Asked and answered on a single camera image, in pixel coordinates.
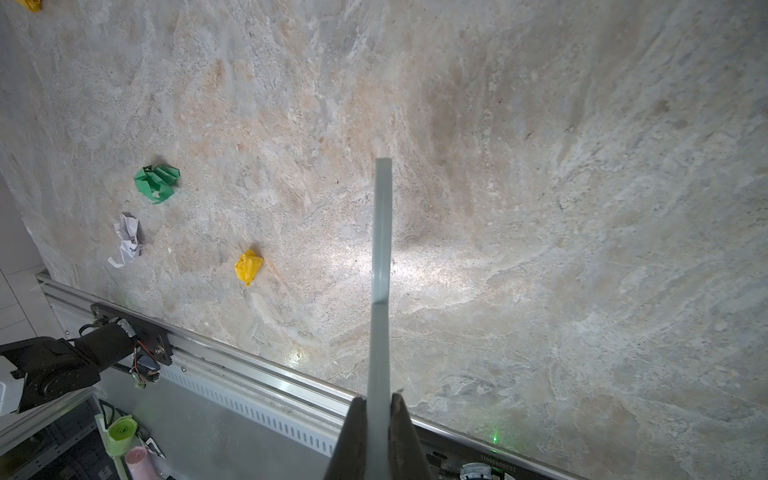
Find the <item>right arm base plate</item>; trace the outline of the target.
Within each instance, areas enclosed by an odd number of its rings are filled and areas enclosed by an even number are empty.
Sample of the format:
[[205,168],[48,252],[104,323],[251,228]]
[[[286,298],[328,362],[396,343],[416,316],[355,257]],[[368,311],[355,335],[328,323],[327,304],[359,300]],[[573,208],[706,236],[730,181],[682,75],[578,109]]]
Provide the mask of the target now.
[[416,427],[433,479],[581,479],[481,441]]

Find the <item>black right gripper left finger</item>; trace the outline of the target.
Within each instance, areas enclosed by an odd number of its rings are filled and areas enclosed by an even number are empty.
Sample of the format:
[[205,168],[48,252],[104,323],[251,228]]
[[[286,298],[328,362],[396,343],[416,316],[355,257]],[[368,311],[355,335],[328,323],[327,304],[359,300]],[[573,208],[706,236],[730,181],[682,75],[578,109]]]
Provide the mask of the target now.
[[324,480],[362,480],[367,450],[367,401],[352,400]]

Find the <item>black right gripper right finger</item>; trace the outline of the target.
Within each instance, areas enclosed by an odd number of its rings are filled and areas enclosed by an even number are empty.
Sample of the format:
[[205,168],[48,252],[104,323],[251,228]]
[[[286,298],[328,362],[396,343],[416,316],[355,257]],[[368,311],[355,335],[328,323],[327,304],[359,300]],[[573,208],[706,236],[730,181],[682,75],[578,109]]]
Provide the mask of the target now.
[[399,393],[393,393],[391,399],[388,462],[394,480],[433,478],[416,428]]

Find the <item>pale green hand brush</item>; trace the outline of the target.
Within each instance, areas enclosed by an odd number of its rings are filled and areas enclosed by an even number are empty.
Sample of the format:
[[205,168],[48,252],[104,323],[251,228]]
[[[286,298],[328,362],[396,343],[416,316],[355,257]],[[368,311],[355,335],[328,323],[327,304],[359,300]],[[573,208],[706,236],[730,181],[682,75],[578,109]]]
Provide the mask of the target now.
[[389,292],[393,217],[392,160],[375,162],[372,238],[372,288],[367,387],[366,479],[391,477],[388,448],[390,428]]

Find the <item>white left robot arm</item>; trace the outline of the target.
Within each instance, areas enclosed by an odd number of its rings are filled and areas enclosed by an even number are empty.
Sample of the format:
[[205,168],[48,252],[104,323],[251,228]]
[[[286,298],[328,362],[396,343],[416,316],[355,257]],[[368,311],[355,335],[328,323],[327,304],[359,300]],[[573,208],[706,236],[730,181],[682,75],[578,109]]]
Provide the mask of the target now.
[[134,352],[117,324],[74,339],[35,337],[1,347],[1,414],[23,413],[91,387],[101,373]]

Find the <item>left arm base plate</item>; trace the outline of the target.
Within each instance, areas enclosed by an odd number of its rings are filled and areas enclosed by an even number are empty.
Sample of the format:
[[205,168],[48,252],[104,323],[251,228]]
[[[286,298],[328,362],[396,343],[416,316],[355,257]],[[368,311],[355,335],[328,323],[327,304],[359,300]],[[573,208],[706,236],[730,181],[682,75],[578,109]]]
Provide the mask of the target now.
[[173,347],[166,328],[140,314],[108,306],[106,303],[93,303],[90,305],[90,310],[97,323],[117,323],[132,343],[157,364],[164,366],[172,364]]

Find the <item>small yellow paper scrap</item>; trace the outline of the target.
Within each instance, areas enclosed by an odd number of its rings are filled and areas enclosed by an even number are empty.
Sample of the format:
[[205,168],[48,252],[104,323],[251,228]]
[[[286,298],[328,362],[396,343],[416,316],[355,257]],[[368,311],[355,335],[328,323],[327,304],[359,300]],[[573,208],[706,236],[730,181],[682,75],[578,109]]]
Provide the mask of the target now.
[[252,249],[247,249],[234,265],[236,277],[249,287],[263,265],[263,258]]

